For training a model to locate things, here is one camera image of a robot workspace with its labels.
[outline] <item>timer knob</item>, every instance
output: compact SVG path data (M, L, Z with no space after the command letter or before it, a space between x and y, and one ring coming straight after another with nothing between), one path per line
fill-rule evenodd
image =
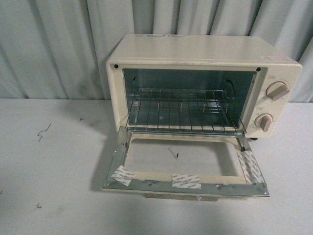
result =
M266 90L266 95L273 101L278 100L289 93L289 88L284 82L274 82Z
M261 128L264 132L268 131L272 122L273 117L270 114L261 114L254 121L255 125Z

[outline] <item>sticker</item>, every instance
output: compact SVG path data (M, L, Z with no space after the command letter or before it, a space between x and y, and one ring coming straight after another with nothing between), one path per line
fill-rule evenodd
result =
M260 168L251 151L238 153L240 165L243 169L246 183L252 185L254 183L264 183L265 180Z
M261 56L263 60L271 60L271 61L293 61L291 58L286 56Z
M173 188L196 188L201 189L199 175L172 174Z
M135 178L135 174L126 170L122 165L113 173L111 176L113 179L121 182L123 185L128 186L133 178Z

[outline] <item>oven door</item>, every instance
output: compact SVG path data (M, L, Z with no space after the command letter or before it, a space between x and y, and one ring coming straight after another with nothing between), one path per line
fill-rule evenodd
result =
M156 134L124 127L118 132L102 189L185 200L269 196L243 134Z

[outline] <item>wire rack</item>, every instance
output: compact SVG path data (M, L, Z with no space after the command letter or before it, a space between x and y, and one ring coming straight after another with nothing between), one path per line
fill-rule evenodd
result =
M149 132L241 134L223 90L140 88L131 98L127 128Z

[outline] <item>toaster oven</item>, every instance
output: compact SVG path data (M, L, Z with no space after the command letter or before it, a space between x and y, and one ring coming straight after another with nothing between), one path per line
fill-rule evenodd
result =
M258 37L136 34L106 69L118 137L103 190L269 196L247 138L270 137L299 63Z

